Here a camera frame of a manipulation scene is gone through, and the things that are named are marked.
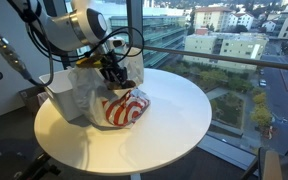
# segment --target round white table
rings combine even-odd
[[[151,104],[131,129],[72,125],[47,100],[35,119],[38,143],[68,166],[109,176],[151,171],[183,157],[210,126],[209,100],[183,77],[154,69],[144,74],[139,89]]]

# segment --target street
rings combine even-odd
[[[275,55],[263,55],[262,60],[288,63],[288,58]],[[286,153],[288,150],[288,121],[283,122],[282,119],[285,117],[288,120],[288,70],[266,67],[264,72],[265,74],[261,78],[267,81],[267,86],[264,89],[268,107],[275,118],[272,125],[276,131],[273,133],[272,139],[262,138],[262,143],[263,146],[268,146],[280,153]]]

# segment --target red and white bag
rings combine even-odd
[[[132,48],[130,54],[137,52],[139,49]],[[119,65],[127,68],[128,80],[134,81],[136,87],[108,90],[96,68],[75,67],[69,74],[76,105],[95,125],[130,128],[150,104],[148,96],[137,89],[144,78],[142,54],[125,58]]]

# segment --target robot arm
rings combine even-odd
[[[59,17],[48,16],[41,7],[38,0],[7,0],[16,10],[19,16],[29,30],[33,31],[39,38],[39,41],[49,50],[49,55],[63,55],[69,51],[85,45],[95,46],[101,54],[109,54],[111,59],[115,61],[113,68],[116,76],[121,77],[120,81],[124,82],[125,69],[118,68],[116,57],[111,53],[116,46],[123,45],[121,40],[112,40],[104,45],[107,26],[103,15],[89,8],[89,0],[72,0],[73,12],[64,14]],[[20,60],[12,46],[10,46],[5,38],[0,35],[0,54],[18,71],[24,79],[29,80],[34,85],[47,86],[53,80],[53,63],[50,59],[50,80],[46,84],[35,82],[30,73],[27,71],[25,64]]]
[[[88,8],[89,1],[72,1],[73,12],[58,17],[48,16],[37,0],[7,1],[45,45],[45,35],[39,22],[43,25],[52,51],[58,54],[97,44],[106,35],[107,26],[103,15]]]

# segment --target car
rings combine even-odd
[[[260,80],[259,80],[259,86],[260,86],[260,87],[266,87],[266,80],[260,79]]]

